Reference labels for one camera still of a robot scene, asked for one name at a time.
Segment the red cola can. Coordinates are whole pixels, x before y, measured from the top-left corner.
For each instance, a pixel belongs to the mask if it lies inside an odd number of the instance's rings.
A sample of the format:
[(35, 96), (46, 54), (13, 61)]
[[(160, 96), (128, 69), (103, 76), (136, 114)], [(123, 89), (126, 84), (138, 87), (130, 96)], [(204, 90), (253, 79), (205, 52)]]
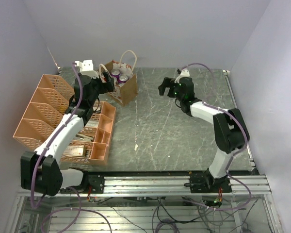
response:
[(114, 68), (114, 69), (111, 70), (111, 75), (112, 76), (118, 77), (120, 74), (121, 74), (121, 72), (120, 72), (119, 69)]

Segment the purple soda can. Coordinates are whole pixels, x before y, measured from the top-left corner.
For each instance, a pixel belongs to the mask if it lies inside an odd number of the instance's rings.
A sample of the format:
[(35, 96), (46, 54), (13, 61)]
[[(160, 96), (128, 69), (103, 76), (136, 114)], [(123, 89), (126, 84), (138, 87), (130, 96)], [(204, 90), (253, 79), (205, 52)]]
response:
[(119, 83), (126, 83), (129, 80), (129, 77), (125, 74), (120, 74), (118, 77)]

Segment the printed canvas burlap bag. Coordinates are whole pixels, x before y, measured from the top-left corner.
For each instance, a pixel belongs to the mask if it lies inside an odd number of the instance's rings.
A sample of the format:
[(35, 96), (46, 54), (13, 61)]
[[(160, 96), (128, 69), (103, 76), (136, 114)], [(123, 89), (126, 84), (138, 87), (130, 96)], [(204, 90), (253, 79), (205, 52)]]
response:
[[(130, 65), (123, 61), (125, 54), (131, 53), (134, 56), (134, 63)], [(134, 73), (134, 68), (136, 66), (137, 56), (132, 50), (125, 51), (119, 61), (112, 60), (109, 63), (103, 65), (99, 64), (98, 73), (102, 75), (103, 71), (108, 71), (111, 75), (111, 70), (116, 68), (119, 69), (121, 74), (125, 74), (129, 77), (129, 80), (126, 83), (119, 83), (118, 77), (112, 76), (114, 78), (114, 92), (108, 92), (107, 95), (110, 96), (113, 100), (118, 102), (121, 106), (126, 106), (130, 101), (132, 101), (138, 94), (137, 92), (137, 77)]]

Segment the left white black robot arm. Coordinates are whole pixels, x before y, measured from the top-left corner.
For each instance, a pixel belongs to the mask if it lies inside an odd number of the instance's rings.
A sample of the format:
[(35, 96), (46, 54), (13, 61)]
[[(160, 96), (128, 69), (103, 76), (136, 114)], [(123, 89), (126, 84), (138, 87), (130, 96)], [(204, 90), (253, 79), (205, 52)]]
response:
[(89, 173), (80, 169), (61, 170), (64, 151), (94, 113), (100, 94), (114, 91), (114, 81), (107, 71), (98, 78), (78, 73), (69, 106), (54, 132), (33, 152), (26, 151), (20, 159), (20, 183), (23, 189), (55, 196), (62, 189), (74, 188), (83, 193), (89, 188)]

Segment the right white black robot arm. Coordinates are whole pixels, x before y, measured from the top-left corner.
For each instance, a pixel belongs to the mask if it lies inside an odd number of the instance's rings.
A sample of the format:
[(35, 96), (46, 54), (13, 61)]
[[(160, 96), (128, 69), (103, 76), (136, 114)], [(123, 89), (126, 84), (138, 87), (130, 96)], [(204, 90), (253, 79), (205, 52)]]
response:
[(250, 135), (239, 109), (222, 109), (195, 97), (192, 78), (175, 79), (165, 77), (158, 87), (159, 95), (179, 102), (178, 107), (190, 117), (202, 119), (213, 125), (217, 152), (210, 167), (203, 174), (202, 185), (207, 191), (215, 192), (227, 184), (227, 173), (235, 155), (247, 147)]

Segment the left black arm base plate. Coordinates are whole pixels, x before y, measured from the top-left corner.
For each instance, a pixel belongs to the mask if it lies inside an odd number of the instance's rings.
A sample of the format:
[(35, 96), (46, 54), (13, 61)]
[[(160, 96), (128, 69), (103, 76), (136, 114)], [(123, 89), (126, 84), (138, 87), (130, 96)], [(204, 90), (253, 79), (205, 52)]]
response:
[(74, 168), (62, 170), (61, 174), (63, 182), (59, 193), (75, 193), (74, 190), (78, 193), (88, 193), (89, 191), (94, 194), (103, 193), (105, 179), (102, 175)]

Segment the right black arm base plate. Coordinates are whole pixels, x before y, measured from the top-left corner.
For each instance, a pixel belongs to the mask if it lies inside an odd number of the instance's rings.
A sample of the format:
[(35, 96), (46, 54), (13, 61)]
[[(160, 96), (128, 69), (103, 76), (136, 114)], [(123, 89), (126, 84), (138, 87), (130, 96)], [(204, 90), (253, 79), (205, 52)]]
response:
[(213, 178), (209, 170), (192, 172), (189, 182), (184, 184), (189, 187), (191, 193), (219, 193), (221, 189), (223, 193), (231, 193), (232, 188), (227, 175), (221, 178)]

